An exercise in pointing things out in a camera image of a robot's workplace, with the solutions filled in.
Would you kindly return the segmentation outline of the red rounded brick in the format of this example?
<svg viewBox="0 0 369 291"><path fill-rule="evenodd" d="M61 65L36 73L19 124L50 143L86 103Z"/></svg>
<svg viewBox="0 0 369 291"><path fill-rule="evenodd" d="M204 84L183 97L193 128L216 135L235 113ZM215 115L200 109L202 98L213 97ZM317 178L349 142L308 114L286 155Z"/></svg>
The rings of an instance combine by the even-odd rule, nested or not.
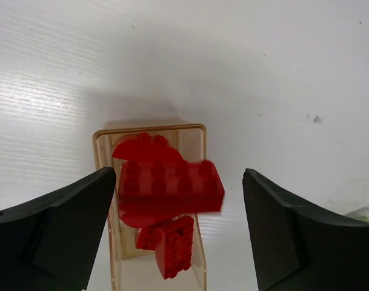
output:
<svg viewBox="0 0 369 291"><path fill-rule="evenodd" d="M118 215L119 219L127 226L132 228L143 228L151 226L153 224L158 224L160 222L168 221L174 218L175 214L169 213L157 213L157 214L145 214L137 213L135 206L130 206L130 209L125 208L125 203L123 201L118 203Z"/></svg>

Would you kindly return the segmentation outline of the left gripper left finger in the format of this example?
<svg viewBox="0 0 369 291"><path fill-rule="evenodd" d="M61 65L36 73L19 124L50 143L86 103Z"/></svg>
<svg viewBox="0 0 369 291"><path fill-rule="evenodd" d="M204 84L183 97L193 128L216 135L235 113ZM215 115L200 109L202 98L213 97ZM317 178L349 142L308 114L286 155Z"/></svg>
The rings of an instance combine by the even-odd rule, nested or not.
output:
<svg viewBox="0 0 369 291"><path fill-rule="evenodd" d="M0 210L0 290L86 290L115 184L103 167Z"/></svg>

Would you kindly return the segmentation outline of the red half round brick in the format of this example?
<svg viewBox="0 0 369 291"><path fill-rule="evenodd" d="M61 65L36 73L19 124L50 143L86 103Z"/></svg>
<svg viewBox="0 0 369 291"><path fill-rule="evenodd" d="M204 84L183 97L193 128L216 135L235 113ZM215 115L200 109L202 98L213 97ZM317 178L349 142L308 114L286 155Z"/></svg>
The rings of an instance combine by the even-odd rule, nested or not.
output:
<svg viewBox="0 0 369 291"><path fill-rule="evenodd" d="M179 162L182 155L162 135L152 136L147 132L126 134L117 139L111 156L125 161Z"/></svg>

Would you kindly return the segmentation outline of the small red brick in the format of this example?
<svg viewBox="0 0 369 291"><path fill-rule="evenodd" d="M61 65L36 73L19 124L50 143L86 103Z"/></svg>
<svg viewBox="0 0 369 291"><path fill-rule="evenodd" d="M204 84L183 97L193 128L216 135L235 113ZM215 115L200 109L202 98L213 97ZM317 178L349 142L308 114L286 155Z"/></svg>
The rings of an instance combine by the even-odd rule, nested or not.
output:
<svg viewBox="0 0 369 291"><path fill-rule="evenodd" d="M154 251L156 248L156 229L155 226L140 228L135 233L135 247L141 250Z"/></svg>

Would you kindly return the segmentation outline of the red square brick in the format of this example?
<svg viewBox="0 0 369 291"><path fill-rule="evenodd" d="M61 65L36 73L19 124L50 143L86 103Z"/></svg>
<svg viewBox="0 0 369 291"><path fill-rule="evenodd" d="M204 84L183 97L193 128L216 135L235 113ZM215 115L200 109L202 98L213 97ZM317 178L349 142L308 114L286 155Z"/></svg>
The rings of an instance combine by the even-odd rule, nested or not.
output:
<svg viewBox="0 0 369 291"><path fill-rule="evenodd" d="M191 267L194 219L185 215L157 229L155 258L163 279Z"/></svg>

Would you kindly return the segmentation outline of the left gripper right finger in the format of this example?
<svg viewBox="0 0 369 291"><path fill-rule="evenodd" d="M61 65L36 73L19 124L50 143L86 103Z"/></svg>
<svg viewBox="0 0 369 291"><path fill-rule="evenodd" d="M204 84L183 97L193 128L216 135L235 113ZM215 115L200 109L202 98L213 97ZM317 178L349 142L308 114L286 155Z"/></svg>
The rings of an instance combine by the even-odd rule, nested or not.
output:
<svg viewBox="0 0 369 291"><path fill-rule="evenodd" d="M369 222L322 208L253 169L242 185L259 290L369 290Z"/></svg>

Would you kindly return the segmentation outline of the red long brick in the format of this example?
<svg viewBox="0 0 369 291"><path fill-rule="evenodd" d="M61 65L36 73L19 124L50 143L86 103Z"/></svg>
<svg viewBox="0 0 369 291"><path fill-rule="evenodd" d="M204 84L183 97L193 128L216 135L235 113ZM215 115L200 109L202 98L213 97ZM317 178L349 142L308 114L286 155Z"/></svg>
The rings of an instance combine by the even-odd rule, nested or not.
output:
<svg viewBox="0 0 369 291"><path fill-rule="evenodd" d="M220 212L225 196L215 165L200 162L137 162L122 165L118 199L137 213Z"/></svg>

